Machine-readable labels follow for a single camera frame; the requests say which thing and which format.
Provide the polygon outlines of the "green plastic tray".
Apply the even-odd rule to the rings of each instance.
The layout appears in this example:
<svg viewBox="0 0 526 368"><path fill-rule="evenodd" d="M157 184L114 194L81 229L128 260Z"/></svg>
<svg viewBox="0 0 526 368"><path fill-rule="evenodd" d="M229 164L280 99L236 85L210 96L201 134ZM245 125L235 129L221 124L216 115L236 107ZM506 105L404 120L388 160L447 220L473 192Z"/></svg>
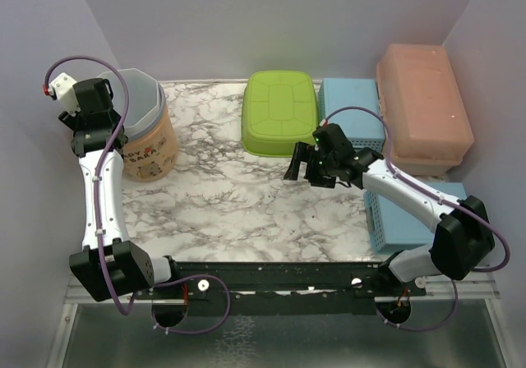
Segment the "green plastic tray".
<svg viewBox="0 0 526 368"><path fill-rule="evenodd" d="M287 158L298 142L313 144L318 126L316 91L302 71L259 71L243 93L241 139L246 152Z"/></svg>

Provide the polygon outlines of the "small blue perforated basket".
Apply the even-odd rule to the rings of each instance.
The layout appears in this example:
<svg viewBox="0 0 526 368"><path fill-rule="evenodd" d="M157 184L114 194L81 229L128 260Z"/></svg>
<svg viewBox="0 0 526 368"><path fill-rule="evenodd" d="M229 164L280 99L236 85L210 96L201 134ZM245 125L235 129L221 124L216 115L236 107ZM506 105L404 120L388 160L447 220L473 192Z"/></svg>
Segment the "small blue perforated basket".
<svg viewBox="0 0 526 368"><path fill-rule="evenodd" d="M321 122L344 107L360 107L381 115L376 82L373 79L324 78L318 92L318 118ZM381 152L385 130L381 122L360 110L345 110L330 122L338 124L355 149L363 147Z"/></svg>

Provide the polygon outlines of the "large blue perforated basket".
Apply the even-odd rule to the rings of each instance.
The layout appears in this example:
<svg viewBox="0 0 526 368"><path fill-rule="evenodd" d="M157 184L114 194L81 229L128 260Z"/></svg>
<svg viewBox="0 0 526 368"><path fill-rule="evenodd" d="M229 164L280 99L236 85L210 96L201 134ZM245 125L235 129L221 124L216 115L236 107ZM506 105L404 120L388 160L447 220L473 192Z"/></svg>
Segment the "large blue perforated basket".
<svg viewBox="0 0 526 368"><path fill-rule="evenodd" d="M397 204L373 191L363 194L371 248L391 255L433 243L434 232Z"/></svg>

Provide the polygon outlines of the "pink translucent lidded box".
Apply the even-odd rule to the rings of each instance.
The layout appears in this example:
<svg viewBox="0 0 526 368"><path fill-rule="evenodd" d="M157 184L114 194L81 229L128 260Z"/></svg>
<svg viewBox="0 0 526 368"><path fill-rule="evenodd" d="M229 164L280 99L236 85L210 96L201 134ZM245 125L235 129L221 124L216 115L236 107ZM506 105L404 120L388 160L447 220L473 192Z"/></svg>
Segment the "pink translucent lidded box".
<svg viewBox="0 0 526 368"><path fill-rule="evenodd" d="M445 48L391 44L376 80L394 165L428 177L459 166L474 138Z"/></svg>

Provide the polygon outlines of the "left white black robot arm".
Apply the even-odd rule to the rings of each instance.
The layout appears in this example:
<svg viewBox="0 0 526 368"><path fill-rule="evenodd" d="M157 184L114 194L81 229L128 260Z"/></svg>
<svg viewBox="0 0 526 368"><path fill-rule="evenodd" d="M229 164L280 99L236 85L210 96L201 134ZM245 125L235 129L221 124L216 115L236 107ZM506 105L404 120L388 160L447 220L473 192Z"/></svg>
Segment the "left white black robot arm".
<svg viewBox="0 0 526 368"><path fill-rule="evenodd" d="M176 296L182 279L168 256L151 257L130 240L123 217L122 150L127 141L122 114L113 106L109 80L100 77L72 86L79 104L59 119L72 132L72 152L85 187L85 235L81 252L69 258L76 279L95 301L154 288L162 297Z"/></svg>

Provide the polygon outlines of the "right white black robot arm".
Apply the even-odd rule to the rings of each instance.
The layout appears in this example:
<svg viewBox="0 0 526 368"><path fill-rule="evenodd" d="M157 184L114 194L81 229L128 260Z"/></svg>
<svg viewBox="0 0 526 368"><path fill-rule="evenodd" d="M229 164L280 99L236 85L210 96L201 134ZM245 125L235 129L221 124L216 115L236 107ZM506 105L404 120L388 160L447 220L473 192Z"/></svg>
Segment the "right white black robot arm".
<svg viewBox="0 0 526 368"><path fill-rule="evenodd" d="M381 264L379 289L395 295L419 277L445 275L462 280L494 249L485 205L476 197L464 200L432 191L429 186L390 167L373 149L354 149L341 128L334 124L318 127L314 142L298 142L284 177L298 179L301 163L312 186L333 188L345 182L364 191L384 196L419 220L434 234L431 243L394 253Z"/></svg>

